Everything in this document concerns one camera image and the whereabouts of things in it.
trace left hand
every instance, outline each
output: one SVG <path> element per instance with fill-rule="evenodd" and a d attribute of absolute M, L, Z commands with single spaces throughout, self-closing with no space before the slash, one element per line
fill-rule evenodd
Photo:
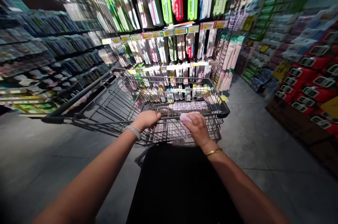
<path fill-rule="evenodd" d="M 139 132 L 143 132 L 146 128 L 155 125 L 161 117 L 162 114 L 156 113 L 156 111 L 143 111 L 138 114 L 131 126 Z"/>

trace shopping cart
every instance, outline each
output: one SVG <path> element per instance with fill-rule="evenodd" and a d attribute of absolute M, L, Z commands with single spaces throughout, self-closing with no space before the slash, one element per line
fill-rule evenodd
<path fill-rule="evenodd" d="M 210 79 L 139 76 L 113 68 L 42 121 L 118 137 L 146 110 L 160 112 L 162 117 L 154 128 L 141 133 L 140 145 L 193 142 L 180 123 L 180 115 L 194 111 L 205 117 L 212 139 L 219 140 L 220 124 L 230 113 Z"/>

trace tile floor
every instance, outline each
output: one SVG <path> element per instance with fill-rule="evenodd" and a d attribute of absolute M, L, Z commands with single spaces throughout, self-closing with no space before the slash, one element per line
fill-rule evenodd
<path fill-rule="evenodd" d="M 338 186 L 264 109 L 239 77 L 229 91 L 231 114 L 221 126 L 224 151 L 291 219 L 337 223 Z M 15 113 L 0 117 L 1 209 L 7 223 L 32 219 L 114 138 L 71 125 L 50 125 Z M 125 223 L 140 168 L 135 145 L 97 223 Z"/>

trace person's arm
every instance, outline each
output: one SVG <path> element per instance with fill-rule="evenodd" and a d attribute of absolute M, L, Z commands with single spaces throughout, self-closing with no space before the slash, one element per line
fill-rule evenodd
<path fill-rule="evenodd" d="M 160 118 L 155 111 L 141 112 L 131 126 L 142 132 Z M 36 218 L 35 224 L 93 223 L 136 140 L 135 133 L 126 129 Z"/>
<path fill-rule="evenodd" d="M 192 123 L 183 121 L 204 154 L 219 146 L 210 139 L 204 117 L 189 114 Z M 288 223 L 288 219 L 260 188 L 223 152 L 208 155 L 245 223 Z"/>

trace silver bracelet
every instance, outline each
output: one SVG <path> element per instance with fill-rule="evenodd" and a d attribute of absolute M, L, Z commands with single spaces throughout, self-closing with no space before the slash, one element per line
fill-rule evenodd
<path fill-rule="evenodd" d="M 138 141 L 141 140 L 141 134 L 140 134 L 140 132 L 137 129 L 135 129 L 131 125 L 126 126 L 126 128 L 132 130 L 135 133 L 136 137 L 138 138 Z"/>

